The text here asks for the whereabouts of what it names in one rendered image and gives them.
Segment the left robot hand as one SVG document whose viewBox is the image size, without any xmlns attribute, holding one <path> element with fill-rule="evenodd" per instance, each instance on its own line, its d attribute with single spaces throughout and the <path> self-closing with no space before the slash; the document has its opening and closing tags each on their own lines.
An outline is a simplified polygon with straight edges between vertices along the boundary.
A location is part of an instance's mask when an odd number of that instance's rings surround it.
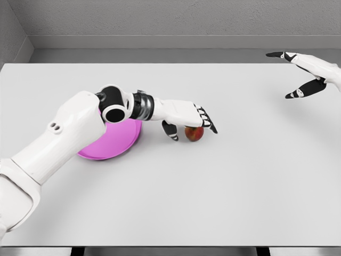
<svg viewBox="0 0 341 256">
<path fill-rule="evenodd" d="M 162 127 L 165 133 L 174 141 L 178 141 L 178 126 L 190 128 L 206 127 L 215 134 L 218 134 L 213 121 L 200 105 L 191 101 L 165 100 L 161 102 L 161 106 L 165 114 Z"/>
</svg>

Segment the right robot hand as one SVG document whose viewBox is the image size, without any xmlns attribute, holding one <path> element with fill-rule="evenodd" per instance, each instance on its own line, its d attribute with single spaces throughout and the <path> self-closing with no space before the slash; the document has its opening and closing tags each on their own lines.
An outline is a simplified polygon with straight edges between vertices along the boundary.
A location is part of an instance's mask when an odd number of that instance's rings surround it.
<svg viewBox="0 0 341 256">
<path fill-rule="evenodd" d="M 265 54 L 269 58 L 281 58 L 294 64 L 298 68 L 312 74 L 314 79 L 301 85 L 298 89 L 288 93 L 286 99 L 305 98 L 323 91 L 328 84 L 334 85 L 341 93 L 341 68 L 335 63 L 308 54 L 296 52 L 270 52 Z"/>
</svg>

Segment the red apple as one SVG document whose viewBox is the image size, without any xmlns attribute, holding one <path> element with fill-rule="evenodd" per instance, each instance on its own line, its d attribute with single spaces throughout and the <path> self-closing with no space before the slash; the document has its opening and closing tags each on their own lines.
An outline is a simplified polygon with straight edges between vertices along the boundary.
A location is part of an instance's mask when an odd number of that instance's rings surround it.
<svg viewBox="0 0 341 256">
<path fill-rule="evenodd" d="M 203 137 L 204 128 L 203 127 L 185 127 L 184 132 L 188 140 L 195 142 L 195 141 L 199 141 Z"/>
</svg>

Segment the pink round plate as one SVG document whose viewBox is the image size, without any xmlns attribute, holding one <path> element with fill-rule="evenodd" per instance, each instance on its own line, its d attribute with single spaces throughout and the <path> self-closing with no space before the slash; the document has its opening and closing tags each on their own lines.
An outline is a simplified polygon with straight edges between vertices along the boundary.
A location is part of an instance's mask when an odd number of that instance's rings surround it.
<svg viewBox="0 0 341 256">
<path fill-rule="evenodd" d="M 129 118 L 120 123 L 105 122 L 105 128 L 103 136 L 83 148 L 77 155 L 99 161 L 123 154 L 139 138 L 142 121 Z"/>
</svg>

